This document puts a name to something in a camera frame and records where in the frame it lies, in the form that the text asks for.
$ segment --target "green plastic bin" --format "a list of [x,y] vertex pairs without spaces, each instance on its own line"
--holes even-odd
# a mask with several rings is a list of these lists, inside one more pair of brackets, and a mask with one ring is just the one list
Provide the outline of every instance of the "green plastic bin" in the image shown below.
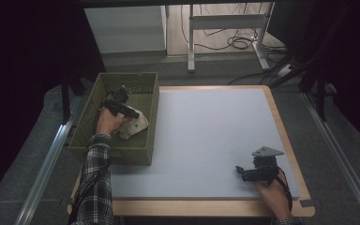
[[68,150],[83,160],[88,140],[94,135],[94,122],[102,99],[110,90],[124,85],[129,93],[127,105],[141,111],[147,118],[147,129],[122,140],[112,134],[112,164],[151,165],[157,123],[159,82],[157,73],[100,73],[86,102]]

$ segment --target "checkered shirt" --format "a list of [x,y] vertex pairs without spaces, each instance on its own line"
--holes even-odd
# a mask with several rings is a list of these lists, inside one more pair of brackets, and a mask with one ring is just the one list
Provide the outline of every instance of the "checkered shirt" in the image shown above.
[[273,225],[303,225],[304,221],[301,217],[292,217],[286,219],[274,220]]
[[[111,176],[108,170],[111,144],[112,138],[108,134],[97,134],[89,140],[84,153],[81,183],[72,205],[81,202],[75,221],[70,221],[71,225],[113,224]],[[87,191],[96,176],[96,183]]]

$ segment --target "white object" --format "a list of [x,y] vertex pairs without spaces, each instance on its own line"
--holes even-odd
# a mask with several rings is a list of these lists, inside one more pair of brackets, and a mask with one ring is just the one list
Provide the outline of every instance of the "white object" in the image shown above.
[[283,77],[285,76],[286,74],[290,73],[293,69],[293,65],[286,65],[282,70],[279,71],[279,73],[277,74],[279,77]]
[[138,110],[133,109],[136,113],[139,114],[138,119],[132,119],[130,122],[125,123],[119,128],[119,137],[122,139],[129,139],[131,136],[141,132],[142,130],[148,127],[148,120],[145,118],[144,114]]
[[[151,166],[111,166],[114,199],[249,199],[235,166],[254,169],[263,145],[284,152],[262,89],[161,90]],[[277,157],[300,197],[288,158]]]

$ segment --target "person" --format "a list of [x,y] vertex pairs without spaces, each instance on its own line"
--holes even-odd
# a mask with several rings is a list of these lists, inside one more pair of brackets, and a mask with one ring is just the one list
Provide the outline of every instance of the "person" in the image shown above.
[[[74,196],[72,211],[68,224],[114,224],[111,175],[110,148],[111,133],[117,131],[131,118],[118,118],[102,108],[96,125],[96,134],[89,140],[84,153],[81,182]],[[278,177],[286,181],[285,174],[280,171]],[[288,199],[283,187],[277,180],[265,187],[259,182],[253,183],[263,202],[273,211],[277,225],[302,225],[303,219],[294,217],[289,209]]]

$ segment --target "metal stand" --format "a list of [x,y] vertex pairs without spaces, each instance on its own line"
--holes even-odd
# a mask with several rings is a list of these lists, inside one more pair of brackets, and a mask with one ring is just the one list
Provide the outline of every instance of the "metal stand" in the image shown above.
[[262,70],[269,70],[270,67],[262,53],[262,42],[273,5],[274,3],[271,2],[264,14],[209,16],[194,16],[193,5],[189,5],[188,71],[195,71],[194,30],[241,28],[261,28],[257,41],[253,42],[253,49],[262,65]]

